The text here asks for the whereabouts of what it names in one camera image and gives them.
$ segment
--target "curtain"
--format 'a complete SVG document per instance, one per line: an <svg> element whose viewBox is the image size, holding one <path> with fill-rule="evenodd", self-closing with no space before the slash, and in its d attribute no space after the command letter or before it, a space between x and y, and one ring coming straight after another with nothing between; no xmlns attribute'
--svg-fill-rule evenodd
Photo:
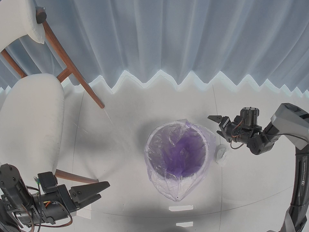
<svg viewBox="0 0 309 232"><path fill-rule="evenodd" d="M34 0L87 82L113 87L124 70L145 83L163 70L180 84L190 71L208 83L222 71L236 85L309 88L309 0ZM30 75L58 75L52 50L21 37L7 47ZM0 86L19 79L0 57ZM78 82L70 76L74 85Z"/></svg>

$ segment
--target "trash bin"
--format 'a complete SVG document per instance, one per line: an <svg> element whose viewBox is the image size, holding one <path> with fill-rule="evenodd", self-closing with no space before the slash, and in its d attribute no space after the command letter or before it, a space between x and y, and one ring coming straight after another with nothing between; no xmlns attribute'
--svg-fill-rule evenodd
<svg viewBox="0 0 309 232"><path fill-rule="evenodd" d="M177 120L156 128L145 146L149 180L167 198L179 202L207 175L215 135L205 127Z"/></svg>

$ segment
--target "wooden chair frame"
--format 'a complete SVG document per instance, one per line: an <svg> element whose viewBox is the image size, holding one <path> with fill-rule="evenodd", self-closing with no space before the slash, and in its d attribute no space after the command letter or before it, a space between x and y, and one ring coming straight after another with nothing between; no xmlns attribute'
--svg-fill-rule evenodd
<svg viewBox="0 0 309 232"><path fill-rule="evenodd" d="M98 96L95 94L95 92L89 86L89 84L85 81L82 74L78 71L75 64L72 62L72 60L70 59L68 54L65 52L65 50L61 46L60 42L56 38L55 34L53 33L52 29L48 25L48 23L46 21L45 10L41 7L36 7L36 9L37 9L37 14L36 14L37 23L43 24L46 39L51 44L52 48L55 49L56 53L59 55L59 57L64 62L64 64L67 66L65 68L65 70L63 70L57 76L57 79L60 82L63 82L64 79L66 79L69 75L73 74L76 77L76 79L79 81L79 83L88 92L88 94L99 105L99 107L104 108L104 104L102 103L102 101L98 98ZM6 61L13 67L13 69L20 75L21 78L27 76L27 74L18 66L18 64L13 60L13 58L9 55L9 53L5 49L1 52L1 54L6 59ZM97 179L91 179L91 178L71 174L71 173L64 172L64 171L59 170L59 169L56 169L55 176L57 178L72 180L72 181L77 181L77 182L82 182L82 183L87 183L87 184L98 183Z"/></svg>

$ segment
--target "white seat cushion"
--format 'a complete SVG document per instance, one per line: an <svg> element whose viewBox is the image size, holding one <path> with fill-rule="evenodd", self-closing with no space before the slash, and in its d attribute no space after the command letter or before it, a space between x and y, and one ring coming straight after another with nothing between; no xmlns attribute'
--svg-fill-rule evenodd
<svg viewBox="0 0 309 232"><path fill-rule="evenodd" d="M55 76L20 79L0 111L0 162L16 166L23 179L55 173L63 116L64 92Z"/></svg>
<svg viewBox="0 0 309 232"><path fill-rule="evenodd" d="M44 44L45 31L42 24L37 24L33 0L1 0L0 18L0 52L26 34Z"/></svg>

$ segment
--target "white tile floor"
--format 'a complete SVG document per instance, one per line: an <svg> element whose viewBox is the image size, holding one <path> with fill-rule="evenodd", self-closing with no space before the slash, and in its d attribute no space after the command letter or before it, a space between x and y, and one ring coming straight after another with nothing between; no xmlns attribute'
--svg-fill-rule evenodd
<svg viewBox="0 0 309 232"><path fill-rule="evenodd" d="M286 87L277 89L269 81L258 87L249 76L238 86L224 75L208 85L201 84L203 90L197 85L199 80L189 76L175 89L174 83L159 75L147 88L141 88L132 77L123 75L113 93L98 78L92 87L105 103L105 109L100 109L80 87L70 83L65 86L58 169L109 181L111 187L91 205L91 219L76 216L72 226L60 230L264 232L280 229L292 196L295 167L294 147L285 137L260 156L244 146L232 152L225 167L212 162L206 179L179 203L159 194L149 181L144 145L157 126L177 119L187 118L215 133L218 125L208 120L208 115L227 115L233 119L244 106L258 107L258 124L265 127L280 103L294 103L309 111L309 93L290 92ZM227 144L217 136L217 145L220 142ZM59 182L68 188L79 184ZM169 210L170 206L178 205L192 205L193 209ZM193 222L193 226L176 226L183 222Z"/></svg>

